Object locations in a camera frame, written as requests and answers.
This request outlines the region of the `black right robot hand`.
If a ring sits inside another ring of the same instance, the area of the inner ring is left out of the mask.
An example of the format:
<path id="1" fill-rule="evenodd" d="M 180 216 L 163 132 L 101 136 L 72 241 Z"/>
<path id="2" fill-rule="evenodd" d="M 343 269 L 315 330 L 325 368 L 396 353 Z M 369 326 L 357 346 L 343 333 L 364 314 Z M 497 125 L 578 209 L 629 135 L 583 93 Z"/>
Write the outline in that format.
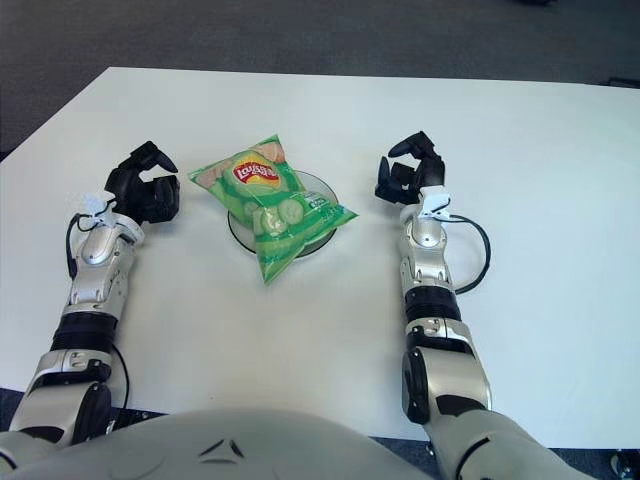
<path id="1" fill-rule="evenodd" d="M 390 165 L 390 158 L 411 155 L 418 161 L 413 168 L 400 162 Z M 390 203 L 418 204 L 423 187 L 445 184 L 445 163 L 435 151 L 434 143 L 419 131 L 394 145 L 380 160 L 375 195 Z"/>

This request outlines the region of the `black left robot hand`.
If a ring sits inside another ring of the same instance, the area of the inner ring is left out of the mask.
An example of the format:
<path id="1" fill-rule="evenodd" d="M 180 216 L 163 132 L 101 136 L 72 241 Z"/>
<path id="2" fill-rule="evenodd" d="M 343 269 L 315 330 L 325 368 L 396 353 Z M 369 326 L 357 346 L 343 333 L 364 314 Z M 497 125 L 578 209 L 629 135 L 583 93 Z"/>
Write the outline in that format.
<path id="1" fill-rule="evenodd" d="M 170 175 L 143 181 L 140 174 L 159 166 Z M 172 160 L 152 141 L 132 151 L 114 168 L 105 190 L 115 197 L 114 213 L 125 215 L 138 225 L 171 221 L 179 211 L 180 183 Z"/>

